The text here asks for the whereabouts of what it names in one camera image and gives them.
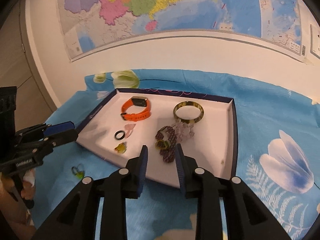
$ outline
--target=bangle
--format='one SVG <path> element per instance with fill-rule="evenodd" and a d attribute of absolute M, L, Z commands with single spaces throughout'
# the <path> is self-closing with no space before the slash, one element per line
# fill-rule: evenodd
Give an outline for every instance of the bangle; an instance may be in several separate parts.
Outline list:
<path fill-rule="evenodd" d="M 194 107 L 198 108 L 198 109 L 200 110 L 200 115 L 199 115 L 197 118 L 195 118 L 195 119 L 190 119 L 190 120 L 188 120 L 188 119 L 182 119 L 182 118 L 178 117 L 177 114 L 176 114 L 177 110 L 178 110 L 179 108 L 181 108 L 181 107 L 184 107 L 184 106 L 194 106 Z M 173 116 L 174 116 L 174 118 L 175 118 L 178 122 L 184 122 L 184 123 L 193 124 L 193 123 L 199 122 L 199 121 L 203 118 L 203 116 L 204 116 L 204 110 L 203 110 L 202 106 L 199 105 L 199 104 L 196 103 L 196 102 L 193 102 L 193 101 L 184 101 L 184 102 L 181 102 L 181 103 L 177 104 L 177 105 L 174 107 L 174 109 L 173 109 Z"/>

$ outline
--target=barcode label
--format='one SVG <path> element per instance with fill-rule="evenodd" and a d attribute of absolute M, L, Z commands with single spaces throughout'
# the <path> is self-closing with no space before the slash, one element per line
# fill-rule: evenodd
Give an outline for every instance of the barcode label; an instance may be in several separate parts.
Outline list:
<path fill-rule="evenodd" d="M 302 46 L 302 56 L 306 54 L 306 46 Z"/>

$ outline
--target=white wall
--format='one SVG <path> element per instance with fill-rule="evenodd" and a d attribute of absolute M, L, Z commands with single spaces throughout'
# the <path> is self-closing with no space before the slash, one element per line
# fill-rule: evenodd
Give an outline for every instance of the white wall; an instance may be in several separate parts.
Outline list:
<path fill-rule="evenodd" d="M 320 102 L 320 63 L 312 55 L 304 59 L 307 65 L 251 44 L 215 38 L 180 37 L 126 44 L 70 62 L 58 15 L 57 0 L 26 1 L 32 54 L 44 84 L 58 107 L 76 91 L 85 90 L 86 75 L 139 68 L 230 73 L 279 85 Z M 309 26 L 309 22 L 305 21 L 302 28 L 307 32 Z M 152 34 L 151 37 L 164 35 L 171 34 Z M 272 47 L 264 41 L 259 43 Z"/>

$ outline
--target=floral fabric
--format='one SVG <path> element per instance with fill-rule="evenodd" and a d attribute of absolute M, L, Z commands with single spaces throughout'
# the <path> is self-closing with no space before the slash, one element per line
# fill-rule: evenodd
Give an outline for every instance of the floral fabric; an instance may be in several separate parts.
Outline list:
<path fill-rule="evenodd" d="M 87 91 L 77 92 L 47 123 L 73 121 L 78 125 L 115 87 L 234 98 L 239 140 L 237 176 L 292 239 L 302 239 L 314 223 L 320 212 L 320 108 L 311 99 L 257 80 L 201 71 L 127 70 L 87 76 L 85 82 Z M 76 143 L 56 148 L 37 168 L 36 226 L 77 184 L 79 180 L 70 168 L 80 163 L 86 176 L 94 179 L 117 169 Z M 179 190 L 147 180 L 141 197 L 126 203 L 128 239 L 194 239 L 196 201 L 185 200 Z"/>

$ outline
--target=screw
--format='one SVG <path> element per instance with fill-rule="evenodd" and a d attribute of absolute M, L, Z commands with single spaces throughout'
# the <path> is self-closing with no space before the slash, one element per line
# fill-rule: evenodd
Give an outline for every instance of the screw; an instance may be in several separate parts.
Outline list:
<path fill-rule="evenodd" d="M 128 173 L 129 173 L 129 170 L 128 170 L 128 169 L 126 169 L 126 168 L 119 169 L 119 173 L 120 173 L 121 175 L 126 175 L 126 174 L 128 174 Z"/>
<path fill-rule="evenodd" d="M 91 181 L 92 181 L 92 179 L 90 177 L 85 177 L 82 179 L 83 184 L 89 184 Z"/>
<path fill-rule="evenodd" d="M 204 174 L 204 169 L 202 169 L 202 168 L 196 168 L 196 169 L 195 169 L 195 173 L 196 173 L 196 174 L 199 174 L 199 175 Z"/>
<path fill-rule="evenodd" d="M 241 179 L 239 177 L 233 177 L 231 181 L 235 184 L 239 184 L 241 182 Z"/>

